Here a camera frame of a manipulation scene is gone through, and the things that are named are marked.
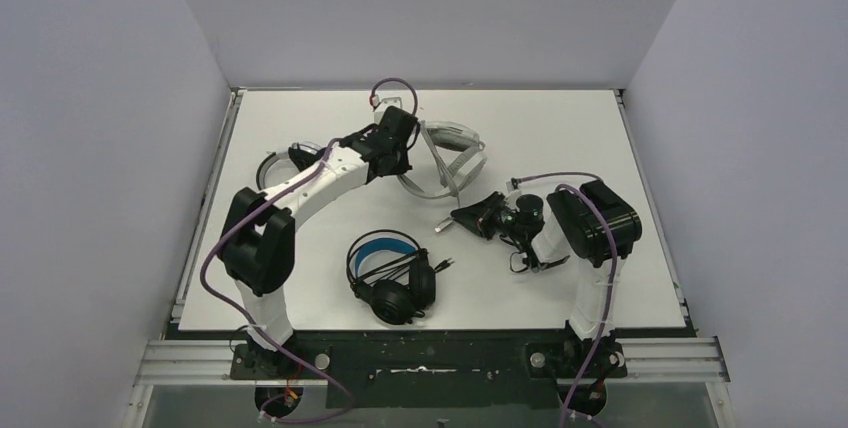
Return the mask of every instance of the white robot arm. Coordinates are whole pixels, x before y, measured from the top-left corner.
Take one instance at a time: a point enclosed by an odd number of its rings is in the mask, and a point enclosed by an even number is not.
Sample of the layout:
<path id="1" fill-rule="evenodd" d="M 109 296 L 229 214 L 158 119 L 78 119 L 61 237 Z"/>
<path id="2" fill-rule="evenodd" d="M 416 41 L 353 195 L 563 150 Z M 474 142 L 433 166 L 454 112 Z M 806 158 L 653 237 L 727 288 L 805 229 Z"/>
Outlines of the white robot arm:
<path id="1" fill-rule="evenodd" d="M 294 267 L 295 232 L 344 193 L 377 177 L 409 170 L 407 143 L 417 129 L 417 119 L 394 106 L 378 118 L 379 124 L 330 142 L 321 159 L 294 178 L 260 193 L 244 188 L 233 198 L 224 233 L 257 207 L 287 191 L 241 228 L 218 254 L 227 273 L 235 279 L 243 306 L 255 326 L 262 327 L 280 345 L 294 333 L 286 312 L 283 283 Z M 262 349 L 275 351 L 253 326 L 248 328 L 248 334 Z"/>
<path id="2" fill-rule="evenodd" d="M 518 184 L 513 180 L 511 188 L 517 190 Z M 542 198 L 515 198 L 520 191 L 508 197 L 495 192 L 452 211 L 451 217 L 480 237 L 498 235 L 515 247 L 524 264 L 519 272 L 546 270 L 563 264 L 572 253 L 577 255 L 577 300 L 568 326 L 581 340 L 594 339 L 599 331 L 607 336 L 614 328 L 609 315 L 621 267 L 642 235 L 642 224 L 633 208 L 600 179 L 579 190 L 560 188 L 547 196 L 554 215 L 547 221 L 542 217 Z"/>

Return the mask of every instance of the screw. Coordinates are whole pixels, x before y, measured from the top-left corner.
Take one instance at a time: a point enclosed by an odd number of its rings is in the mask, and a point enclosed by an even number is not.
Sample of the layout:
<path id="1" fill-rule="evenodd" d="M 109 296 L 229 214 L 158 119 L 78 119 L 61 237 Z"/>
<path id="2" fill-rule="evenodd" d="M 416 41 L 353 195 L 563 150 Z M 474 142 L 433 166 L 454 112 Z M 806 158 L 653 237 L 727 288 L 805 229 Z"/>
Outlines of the screw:
<path id="1" fill-rule="evenodd" d="M 319 353 L 318 356 L 315 357 L 315 368 L 324 371 L 328 366 L 330 366 L 330 357 L 324 353 Z"/>
<path id="2" fill-rule="evenodd" d="M 530 355 L 530 366 L 533 368 L 543 368 L 545 366 L 545 355 L 538 351 Z"/>

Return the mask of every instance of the gray wall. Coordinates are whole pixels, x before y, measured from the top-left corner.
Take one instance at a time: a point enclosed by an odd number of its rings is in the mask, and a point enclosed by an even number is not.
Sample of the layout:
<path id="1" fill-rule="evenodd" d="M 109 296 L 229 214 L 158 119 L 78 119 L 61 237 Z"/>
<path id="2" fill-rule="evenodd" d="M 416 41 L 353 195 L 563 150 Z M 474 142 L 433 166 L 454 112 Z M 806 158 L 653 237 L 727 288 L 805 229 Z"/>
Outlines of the gray wall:
<path id="1" fill-rule="evenodd" d="M 0 0 L 0 426 L 106 427 L 227 102 L 184 0 Z"/>
<path id="2" fill-rule="evenodd" d="M 624 87 L 674 0 L 187 0 L 233 86 Z"/>
<path id="3" fill-rule="evenodd" d="M 848 0 L 677 0 L 626 94 L 741 426 L 845 426 Z"/>

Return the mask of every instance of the glass panel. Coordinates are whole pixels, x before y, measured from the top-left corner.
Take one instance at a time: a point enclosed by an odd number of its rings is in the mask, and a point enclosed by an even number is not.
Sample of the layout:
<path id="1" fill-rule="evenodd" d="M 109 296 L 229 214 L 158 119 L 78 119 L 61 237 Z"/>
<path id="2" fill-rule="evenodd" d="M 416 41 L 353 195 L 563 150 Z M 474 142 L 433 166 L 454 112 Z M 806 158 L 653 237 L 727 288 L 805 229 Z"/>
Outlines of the glass panel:
<path id="1" fill-rule="evenodd" d="M 642 383 L 611 384 L 608 403 L 598 416 L 607 428 L 681 427 L 716 428 L 718 425 L 703 384 Z M 317 416 L 325 413 L 323 388 L 311 388 L 291 415 Z M 247 386 L 158 386 L 153 390 L 145 428 L 232 428 L 257 425 L 253 387 Z M 354 410 L 325 426 L 347 427 L 556 427 L 557 410 L 530 410 L 521 405 L 489 408 L 368 408 Z M 575 422 L 570 426 L 592 426 Z"/>

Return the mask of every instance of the white table surface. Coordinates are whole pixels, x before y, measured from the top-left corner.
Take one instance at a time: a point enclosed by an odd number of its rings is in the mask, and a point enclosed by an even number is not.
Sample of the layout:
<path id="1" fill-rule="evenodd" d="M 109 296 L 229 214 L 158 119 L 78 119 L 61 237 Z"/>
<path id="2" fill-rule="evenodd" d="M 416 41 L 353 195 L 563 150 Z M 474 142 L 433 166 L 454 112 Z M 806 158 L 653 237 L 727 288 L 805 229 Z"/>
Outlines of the white table surface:
<path id="1" fill-rule="evenodd" d="M 381 92 L 383 97 L 408 94 Z M 613 308 L 619 327 L 680 327 L 674 285 L 651 216 L 624 123 L 611 91 L 446 90 L 419 93 L 425 120 L 463 123 L 481 134 L 489 161 L 481 176 L 462 192 L 464 205 L 493 191 L 503 192 L 512 177 L 551 171 L 589 171 L 630 203 L 642 219 L 636 243 L 621 275 Z M 200 251 L 180 319 L 181 330 L 232 330 L 245 323 L 235 310 L 213 298 L 197 280 L 226 217 L 232 196 L 254 187 L 258 163 L 271 150 L 294 141 L 325 144 L 372 121 L 363 91 L 248 91 L 237 114 Z M 453 153 L 448 153 L 450 163 Z M 410 177 L 437 187 L 435 166 L 422 141 L 410 154 Z M 281 182 L 293 172 L 273 173 Z M 525 193 L 544 197 L 559 182 L 578 185 L 579 177 L 525 183 Z M 442 234 L 433 227 L 456 207 L 453 199 L 422 200 L 396 179 L 383 178 L 349 192 L 317 213 L 297 232 L 294 272 L 285 283 L 295 329 L 551 329 L 564 326 L 576 293 L 573 262 L 541 273 L 513 274 L 511 247 L 486 241 L 454 224 Z M 546 206 L 546 219 L 550 212 Z M 434 263 L 456 264 L 437 277 L 437 298 L 414 325 L 390 327 L 354 298 L 345 278 L 344 257 L 366 231 L 393 228 L 415 237 Z M 240 301 L 238 290 L 215 259 L 209 281 Z"/>

